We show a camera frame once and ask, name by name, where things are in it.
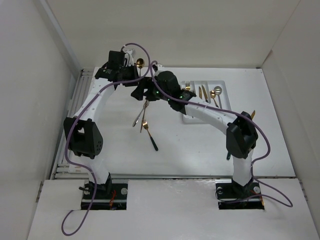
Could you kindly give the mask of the gold spoon green handle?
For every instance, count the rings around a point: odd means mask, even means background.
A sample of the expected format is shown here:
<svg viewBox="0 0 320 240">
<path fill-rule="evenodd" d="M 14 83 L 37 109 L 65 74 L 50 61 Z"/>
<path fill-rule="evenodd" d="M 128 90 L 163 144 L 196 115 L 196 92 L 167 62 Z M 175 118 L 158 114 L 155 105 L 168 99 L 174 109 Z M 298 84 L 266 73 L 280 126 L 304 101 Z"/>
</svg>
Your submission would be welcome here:
<svg viewBox="0 0 320 240">
<path fill-rule="evenodd" d="M 141 77 L 142 68 L 145 66 L 145 61 L 143 58 L 138 58 L 136 60 L 136 67 L 139 69 L 139 77 Z"/>
<path fill-rule="evenodd" d="M 219 108 L 219 105 L 218 105 L 218 103 L 217 103 L 217 101 L 216 101 L 216 93 L 215 93 L 214 90 L 211 90 L 211 91 L 210 91 L 210 98 L 213 100 L 214 105 L 215 105 L 217 108 Z"/>
</svg>

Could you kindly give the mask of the silver fork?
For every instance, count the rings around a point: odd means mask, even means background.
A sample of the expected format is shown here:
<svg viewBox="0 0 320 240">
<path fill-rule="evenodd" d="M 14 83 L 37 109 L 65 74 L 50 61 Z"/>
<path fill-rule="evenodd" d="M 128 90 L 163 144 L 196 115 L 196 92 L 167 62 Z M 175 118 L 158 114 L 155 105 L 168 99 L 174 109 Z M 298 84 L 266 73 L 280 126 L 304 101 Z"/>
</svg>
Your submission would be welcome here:
<svg viewBox="0 0 320 240">
<path fill-rule="evenodd" d="M 135 118 L 135 120 L 133 121 L 132 123 L 132 127 L 135 127 L 136 124 L 138 123 L 139 119 L 140 119 L 140 116 L 142 115 L 142 113 L 144 112 L 144 110 L 148 107 L 149 105 L 149 101 L 146 100 L 143 104 L 143 107 L 142 107 L 142 110 L 140 111 L 140 113 L 137 115 L 137 117 Z"/>
</svg>

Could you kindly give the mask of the silver spoon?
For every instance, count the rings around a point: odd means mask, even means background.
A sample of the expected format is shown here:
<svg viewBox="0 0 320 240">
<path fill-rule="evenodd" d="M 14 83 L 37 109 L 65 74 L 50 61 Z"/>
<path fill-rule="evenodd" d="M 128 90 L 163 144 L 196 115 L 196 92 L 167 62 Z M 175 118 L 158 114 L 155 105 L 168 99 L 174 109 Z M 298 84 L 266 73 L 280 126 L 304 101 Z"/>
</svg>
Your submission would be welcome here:
<svg viewBox="0 0 320 240">
<path fill-rule="evenodd" d="M 214 88 L 215 94 L 218 97 L 219 107 L 222 109 L 222 101 L 221 101 L 221 94 L 222 94 L 222 88 L 220 86 L 216 86 Z"/>
</svg>

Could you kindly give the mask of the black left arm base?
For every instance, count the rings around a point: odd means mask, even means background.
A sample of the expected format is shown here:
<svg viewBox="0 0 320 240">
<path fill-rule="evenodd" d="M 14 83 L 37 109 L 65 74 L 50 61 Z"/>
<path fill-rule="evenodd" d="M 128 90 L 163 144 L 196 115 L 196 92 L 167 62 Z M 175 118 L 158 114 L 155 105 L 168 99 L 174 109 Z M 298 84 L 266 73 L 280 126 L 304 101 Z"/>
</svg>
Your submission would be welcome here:
<svg viewBox="0 0 320 240">
<path fill-rule="evenodd" d="M 83 192 L 81 200 L 81 210 L 87 210 L 92 200 L 94 185 L 88 182 L 84 187 L 79 187 Z M 128 184 L 112 183 L 110 190 L 102 191 L 97 189 L 91 210 L 126 210 L 127 209 Z"/>
</svg>

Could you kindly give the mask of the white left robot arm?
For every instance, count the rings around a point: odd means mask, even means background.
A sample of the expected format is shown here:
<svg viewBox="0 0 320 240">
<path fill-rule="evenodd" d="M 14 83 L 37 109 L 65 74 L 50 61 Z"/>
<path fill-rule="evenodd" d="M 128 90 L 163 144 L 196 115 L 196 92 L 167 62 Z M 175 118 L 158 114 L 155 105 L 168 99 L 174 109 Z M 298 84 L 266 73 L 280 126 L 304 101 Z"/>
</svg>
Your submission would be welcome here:
<svg viewBox="0 0 320 240">
<path fill-rule="evenodd" d="M 109 184 L 110 172 L 99 157 L 104 140 L 98 128 L 98 119 L 118 85 L 131 87 L 138 84 L 139 76 L 134 56 L 134 49 L 111 50 L 107 62 L 93 76 L 82 106 L 63 122 L 66 138 L 65 160 L 89 173 L 89 188 L 94 188 L 94 192 L 103 199 L 111 195 L 112 186 Z"/>
</svg>

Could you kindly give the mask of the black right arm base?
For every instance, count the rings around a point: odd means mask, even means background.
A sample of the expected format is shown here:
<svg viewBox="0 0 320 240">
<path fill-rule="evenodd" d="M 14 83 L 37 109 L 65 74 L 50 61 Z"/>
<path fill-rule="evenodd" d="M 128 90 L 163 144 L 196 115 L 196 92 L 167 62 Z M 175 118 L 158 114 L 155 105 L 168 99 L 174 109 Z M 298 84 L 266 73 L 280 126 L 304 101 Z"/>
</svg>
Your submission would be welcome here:
<svg viewBox="0 0 320 240">
<path fill-rule="evenodd" d="M 233 181 L 215 184 L 215 197 L 219 210 L 264 210 L 260 196 L 261 189 L 257 182 L 241 186 Z"/>
</svg>

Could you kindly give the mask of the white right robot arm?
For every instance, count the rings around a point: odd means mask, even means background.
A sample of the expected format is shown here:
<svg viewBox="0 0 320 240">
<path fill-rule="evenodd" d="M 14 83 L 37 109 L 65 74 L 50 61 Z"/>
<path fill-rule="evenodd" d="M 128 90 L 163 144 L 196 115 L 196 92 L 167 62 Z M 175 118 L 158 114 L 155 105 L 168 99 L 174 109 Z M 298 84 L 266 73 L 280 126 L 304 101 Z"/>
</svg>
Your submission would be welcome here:
<svg viewBox="0 0 320 240">
<path fill-rule="evenodd" d="M 193 90 L 181 87 L 171 71 L 162 71 L 154 77 L 144 77 L 134 83 L 131 96 L 138 101 L 167 101 L 176 112 L 213 126 L 225 135 L 225 147 L 233 158 L 232 193 L 243 197 L 250 191 L 252 151 L 258 139 L 257 130 L 249 113 L 214 109 Z"/>
</svg>

